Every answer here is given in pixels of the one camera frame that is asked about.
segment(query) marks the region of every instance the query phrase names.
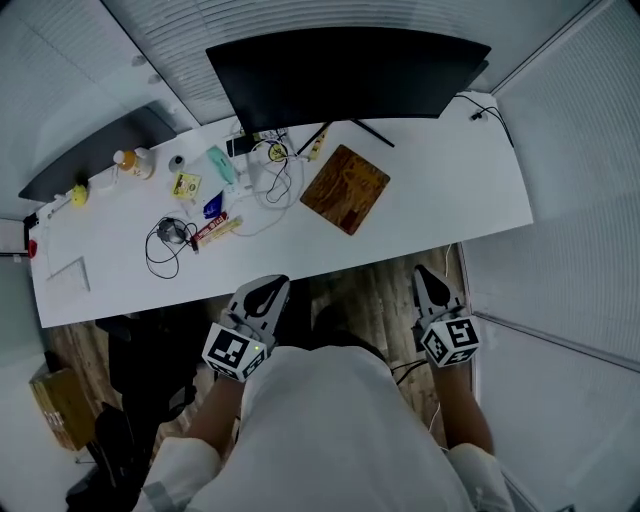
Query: window blinds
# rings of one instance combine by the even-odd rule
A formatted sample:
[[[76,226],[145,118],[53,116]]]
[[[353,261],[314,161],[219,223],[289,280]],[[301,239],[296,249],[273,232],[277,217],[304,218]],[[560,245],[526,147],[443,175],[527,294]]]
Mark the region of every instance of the window blinds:
[[[233,114],[205,50],[328,26],[424,30],[493,48],[474,87],[490,90],[589,0],[103,0],[200,123]],[[263,48],[286,61],[286,48]],[[312,66],[313,55],[309,55]]]

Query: white t-shirt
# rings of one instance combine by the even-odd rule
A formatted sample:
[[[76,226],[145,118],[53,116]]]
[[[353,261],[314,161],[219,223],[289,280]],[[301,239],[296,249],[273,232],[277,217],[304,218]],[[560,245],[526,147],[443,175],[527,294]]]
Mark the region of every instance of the white t-shirt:
[[[136,512],[510,511],[497,461],[445,455],[358,347],[280,347],[246,384],[237,445],[166,439]]]

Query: forearm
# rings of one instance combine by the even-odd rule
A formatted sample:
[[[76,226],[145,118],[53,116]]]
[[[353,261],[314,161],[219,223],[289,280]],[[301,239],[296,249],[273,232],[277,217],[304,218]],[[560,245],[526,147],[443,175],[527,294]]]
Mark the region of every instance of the forearm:
[[[193,418],[186,437],[202,439],[222,456],[231,438],[243,392],[244,384],[220,376]]]
[[[470,443],[493,454],[489,426],[471,393],[463,367],[431,368],[449,448]]]

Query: white desk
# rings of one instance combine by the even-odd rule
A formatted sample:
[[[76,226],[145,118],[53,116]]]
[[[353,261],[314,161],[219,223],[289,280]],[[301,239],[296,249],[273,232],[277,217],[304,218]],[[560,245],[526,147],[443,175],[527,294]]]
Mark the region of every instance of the white desk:
[[[489,95],[473,97],[495,105]],[[42,325],[214,297],[268,274],[298,279],[529,224],[531,210],[515,153],[496,119],[469,121],[476,110],[468,101],[454,99],[438,120],[369,121],[395,149],[353,123],[334,123],[319,159],[304,164],[305,186],[339,144],[391,177],[354,236],[298,202],[257,236],[227,234],[197,255],[185,249],[179,256],[180,273],[165,281],[147,270],[144,242],[153,225],[176,210],[167,190],[167,163],[176,154],[193,161],[214,144],[224,149],[238,124],[231,118],[184,133],[156,148],[157,169],[149,181],[121,176],[112,191],[91,193],[83,209],[66,206],[50,220],[51,205],[41,209],[41,225],[31,234],[39,242],[32,265]],[[317,127],[291,129],[294,145],[299,147]],[[292,194],[300,183],[300,169],[298,162],[290,166]],[[232,214],[243,216],[245,224],[238,231],[245,233],[279,215],[261,209],[253,197],[236,203]],[[198,227],[206,222],[200,217]],[[46,278],[79,257],[84,257],[90,294],[62,305],[47,303]],[[166,271],[172,271],[169,264]]]

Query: blue object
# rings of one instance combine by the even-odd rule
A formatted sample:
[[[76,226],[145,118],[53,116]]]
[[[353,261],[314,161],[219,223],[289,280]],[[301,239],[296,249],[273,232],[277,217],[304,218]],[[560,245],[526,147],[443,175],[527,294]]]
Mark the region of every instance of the blue object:
[[[231,185],[235,181],[236,174],[234,172],[233,165],[231,165],[231,162],[229,162],[229,159],[227,158],[227,155],[225,155],[218,146],[213,146],[207,150],[207,156],[218,168],[218,172],[220,173],[220,176],[222,176],[222,179]]]
[[[222,213],[222,192],[204,206],[204,218],[215,219]]]

